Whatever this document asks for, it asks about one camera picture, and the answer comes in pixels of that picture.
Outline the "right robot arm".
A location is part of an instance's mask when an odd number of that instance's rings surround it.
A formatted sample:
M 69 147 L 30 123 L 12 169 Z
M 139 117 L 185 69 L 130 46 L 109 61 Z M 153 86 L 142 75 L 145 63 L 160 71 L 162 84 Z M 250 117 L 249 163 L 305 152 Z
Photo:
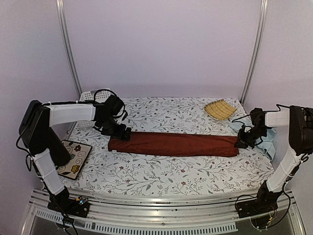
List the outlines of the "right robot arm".
M 247 117 L 252 127 L 246 130 L 243 124 L 237 135 L 235 147 L 254 148 L 257 140 L 264 142 L 268 130 L 285 128 L 285 155 L 274 173 L 260 186 L 253 202 L 256 213 L 264 213 L 272 205 L 271 198 L 279 197 L 286 183 L 291 180 L 300 165 L 313 153 L 313 109 L 302 106 L 277 104 L 277 110 L 264 111 L 254 108 Z

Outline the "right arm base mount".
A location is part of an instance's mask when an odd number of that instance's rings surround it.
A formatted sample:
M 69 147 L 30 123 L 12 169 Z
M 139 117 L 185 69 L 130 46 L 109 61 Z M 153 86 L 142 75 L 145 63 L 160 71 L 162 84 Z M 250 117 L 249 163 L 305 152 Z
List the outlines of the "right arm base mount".
M 258 199 L 247 194 L 240 195 L 235 201 L 235 210 L 239 218 L 260 215 L 278 209 L 278 198 Z

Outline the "dark red towel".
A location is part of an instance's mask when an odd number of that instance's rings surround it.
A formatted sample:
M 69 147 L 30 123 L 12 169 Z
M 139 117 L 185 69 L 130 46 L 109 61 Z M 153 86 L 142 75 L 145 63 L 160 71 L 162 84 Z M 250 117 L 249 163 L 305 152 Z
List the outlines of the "dark red towel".
M 109 151 L 169 157 L 236 157 L 234 136 L 132 132 L 129 141 L 110 138 Z

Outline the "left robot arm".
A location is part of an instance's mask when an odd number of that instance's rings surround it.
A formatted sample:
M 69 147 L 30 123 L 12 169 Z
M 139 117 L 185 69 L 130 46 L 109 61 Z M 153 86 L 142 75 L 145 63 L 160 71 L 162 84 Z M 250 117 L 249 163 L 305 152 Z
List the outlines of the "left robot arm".
M 101 135 L 129 141 L 131 128 L 118 123 L 126 115 L 124 102 L 113 94 L 104 102 L 92 99 L 47 103 L 33 100 L 29 103 L 19 127 L 18 141 L 23 142 L 21 149 L 33 161 L 38 177 L 50 194 L 55 196 L 53 203 L 61 212 L 69 212 L 73 203 L 65 196 L 68 191 L 56 167 L 65 166 L 70 161 L 70 154 L 53 126 L 93 121 L 95 130 Z

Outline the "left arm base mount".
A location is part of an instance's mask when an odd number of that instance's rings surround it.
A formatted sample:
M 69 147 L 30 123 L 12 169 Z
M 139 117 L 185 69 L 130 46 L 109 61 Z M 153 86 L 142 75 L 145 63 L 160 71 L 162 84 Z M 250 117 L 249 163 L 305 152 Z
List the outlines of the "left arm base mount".
M 62 212 L 67 215 L 73 215 L 81 218 L 87 218 L 90 209 L 90 203 L 84 199 L 70 199 L 67 196 L 50 197 L 47 206 L 48 209 L 56 212 Z

